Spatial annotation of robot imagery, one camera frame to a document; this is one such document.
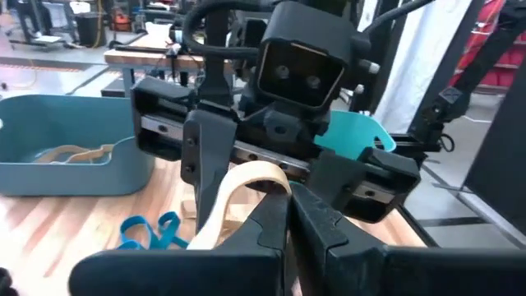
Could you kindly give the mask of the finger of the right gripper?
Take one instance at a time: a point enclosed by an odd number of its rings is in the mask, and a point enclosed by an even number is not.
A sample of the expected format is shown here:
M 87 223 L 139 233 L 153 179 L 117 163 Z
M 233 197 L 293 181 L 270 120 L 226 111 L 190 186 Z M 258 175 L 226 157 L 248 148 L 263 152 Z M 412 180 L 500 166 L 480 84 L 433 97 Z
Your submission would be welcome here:
M 183 124 L 181 177 L 194 187 L 197 230 L 209 218 L 228 171 L 236 129 L 231 119 L 205 110 L 191 111 Z
M 331 206 L 346 206 L 364 178 L 364 165 L 323 151 L 310 167 L 305 186 Z

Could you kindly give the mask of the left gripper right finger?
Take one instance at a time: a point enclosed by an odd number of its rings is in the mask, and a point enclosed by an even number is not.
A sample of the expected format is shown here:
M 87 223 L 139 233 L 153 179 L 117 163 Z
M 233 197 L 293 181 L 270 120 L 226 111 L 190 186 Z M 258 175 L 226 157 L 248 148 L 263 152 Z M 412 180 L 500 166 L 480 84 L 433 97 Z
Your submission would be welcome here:
M 388 245 L 303 185 L 291 188 L 303 296 L 526 296 L 526 250 Z

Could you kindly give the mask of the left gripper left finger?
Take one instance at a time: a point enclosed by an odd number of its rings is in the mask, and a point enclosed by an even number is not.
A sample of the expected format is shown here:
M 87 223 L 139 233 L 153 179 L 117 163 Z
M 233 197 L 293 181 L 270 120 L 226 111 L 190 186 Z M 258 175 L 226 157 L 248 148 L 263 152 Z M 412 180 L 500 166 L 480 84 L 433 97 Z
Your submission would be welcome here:
M 268 194 L 218 247 L 111 250 L 78 262 L 71 296 L 284 296 L 289 199 Z

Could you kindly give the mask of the cream rubber band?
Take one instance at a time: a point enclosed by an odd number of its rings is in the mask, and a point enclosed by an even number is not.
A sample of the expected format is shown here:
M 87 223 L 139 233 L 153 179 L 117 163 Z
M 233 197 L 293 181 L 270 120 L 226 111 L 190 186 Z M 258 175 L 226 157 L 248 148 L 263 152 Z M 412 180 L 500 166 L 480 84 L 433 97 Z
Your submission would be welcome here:
M 189 242 L 187 250 L 213 249 L 219 241 L 228 206 L 234 192 L 239 187 L 260 181 L 277 183 L 284 189 L 284 197 L 281 197 L 281 200 L 290 200 L 293 193 L 290 183 L 286 173 L 277 164 L 263 160 L 253 160 L 239 164 L 230 169 L 221 180 L 210 215 L 195 237 Z
M 113 151 L 114 145 L 111 144 L 105 144 L 102 145 L 98 149 L 94 150 L 88 150 L 85 152 L 77 153 L 74 155 L 71 155 L 67 160 L 66 163 L 77 163 L 82 161 L 92 161 L 98 158 L 101 158 L 102 156 L 109 154 L 111 155 Z
M 34 160 L 34 162 L 38 164 L 50 164 L 54 162 L 58 158 L 58 156 L 62 154 L 76 155 L 76 154 L 80 154 L 80 153 L 84 153 L 88 151 L 89 150 L 87 148 L 83 148 L 83 147 L 75 146 L 75 145 L 58 146 L 56 148 L 46 150 L 40 156 L 38 156 Z

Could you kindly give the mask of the slate blue plastic basket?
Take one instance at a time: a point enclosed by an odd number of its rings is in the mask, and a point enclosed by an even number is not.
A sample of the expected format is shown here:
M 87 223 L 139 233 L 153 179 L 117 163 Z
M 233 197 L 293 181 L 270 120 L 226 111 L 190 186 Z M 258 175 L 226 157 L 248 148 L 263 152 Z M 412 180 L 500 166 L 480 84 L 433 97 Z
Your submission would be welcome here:
M 111 155 L 66 163 L 34 160 L 46 150 L 114 145 Z M 136 146 L 129 99 L 20 95 L 0 100 L 0 193 L 7 196 L 120 196 L 150 181 L 154 157 Z

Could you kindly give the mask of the blue rubber band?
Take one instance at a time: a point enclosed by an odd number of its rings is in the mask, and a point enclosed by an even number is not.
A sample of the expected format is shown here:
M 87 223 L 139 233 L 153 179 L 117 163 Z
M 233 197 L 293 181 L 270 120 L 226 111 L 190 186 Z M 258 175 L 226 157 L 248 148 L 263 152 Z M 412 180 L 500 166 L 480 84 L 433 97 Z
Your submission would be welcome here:
M 177 236 L 180 224 L 181 220 L 178 214 L 175 211 L 168 211 L 157 220 L 159 234 L 157 235 L 144 216 L 130 216 L 120 225 L 121 244 L 117 247 L 117 250 L 166 250 L 171 245 L 187 249 L 189 242 Z M 146 230 L 148 238 L 147 247 L 144 247 L 137 240 L 127 236 L 127 231 L 136 226 L 141 226 Z

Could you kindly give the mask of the teal green plastic basket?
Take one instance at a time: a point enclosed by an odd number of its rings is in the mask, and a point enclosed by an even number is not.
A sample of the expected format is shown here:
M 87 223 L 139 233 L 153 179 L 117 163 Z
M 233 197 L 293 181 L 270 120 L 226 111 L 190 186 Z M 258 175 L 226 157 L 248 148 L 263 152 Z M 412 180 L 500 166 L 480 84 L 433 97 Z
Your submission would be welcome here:
M 365 148 L 376 147 L 375 140 L 379 140 L 387 152 L 396 149 L 395 140 L 374 118 L 332 110 L 327 131 L 322 136 L 316 136 L 314 143 L 333 150 L 337 155 L 356 160 Z

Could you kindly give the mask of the background wooden table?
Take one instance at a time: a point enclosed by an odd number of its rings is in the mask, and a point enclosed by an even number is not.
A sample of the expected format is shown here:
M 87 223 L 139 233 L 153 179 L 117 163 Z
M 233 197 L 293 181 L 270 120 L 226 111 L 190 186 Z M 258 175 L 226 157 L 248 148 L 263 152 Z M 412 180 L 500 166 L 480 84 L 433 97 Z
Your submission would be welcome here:
M 213 58 L 190 53 L 179 44 L 166 44 L 153 35 L 144 35 L 130 45 L 118 45 L 104 53 L 105 62 L 122 72 L 123 96 L 139 94 L 161 96 L 203 95 L 207 99 L 233 96 L 233 73 L 227 62 L 221 67 Z M 195 73 L 194 86 L 176 86 L 152 72 Z

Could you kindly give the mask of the white curtain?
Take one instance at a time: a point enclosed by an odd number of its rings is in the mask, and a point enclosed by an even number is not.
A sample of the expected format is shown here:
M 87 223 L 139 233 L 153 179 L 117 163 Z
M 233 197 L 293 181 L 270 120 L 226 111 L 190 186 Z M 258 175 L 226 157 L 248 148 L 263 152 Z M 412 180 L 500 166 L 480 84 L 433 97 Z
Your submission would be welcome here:
M 434 0 L 407 15 L 390 76 L 374 118 L 405 133 L 471 0 Z

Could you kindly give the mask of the black trash bin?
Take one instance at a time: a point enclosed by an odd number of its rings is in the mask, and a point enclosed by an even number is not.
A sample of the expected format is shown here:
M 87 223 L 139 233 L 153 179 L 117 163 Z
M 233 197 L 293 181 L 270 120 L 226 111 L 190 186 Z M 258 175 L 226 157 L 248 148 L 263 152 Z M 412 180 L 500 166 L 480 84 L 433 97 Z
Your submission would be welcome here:
M 98 48 L 106 45 L 104 14 L 85 12 L 75 16 L 79 45 L 87 48 Z

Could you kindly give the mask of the dark flat panel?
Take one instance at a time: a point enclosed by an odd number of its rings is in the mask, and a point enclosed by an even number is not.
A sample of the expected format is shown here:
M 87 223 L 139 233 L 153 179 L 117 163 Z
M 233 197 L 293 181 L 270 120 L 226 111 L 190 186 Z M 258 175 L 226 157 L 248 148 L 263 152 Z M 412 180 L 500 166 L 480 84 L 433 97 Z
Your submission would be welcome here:
M 514 75 L 465 184 L 526 236 L 526 60 Z

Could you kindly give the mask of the red shelving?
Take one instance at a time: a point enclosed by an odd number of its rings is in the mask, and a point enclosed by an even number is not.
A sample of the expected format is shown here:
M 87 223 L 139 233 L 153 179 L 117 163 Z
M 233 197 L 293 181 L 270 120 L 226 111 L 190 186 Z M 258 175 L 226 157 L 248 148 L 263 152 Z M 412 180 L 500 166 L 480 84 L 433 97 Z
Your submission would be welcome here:
M 526 59 L 526 0 L 486 0 L 450 80 L 460 90 L 511 87 Z

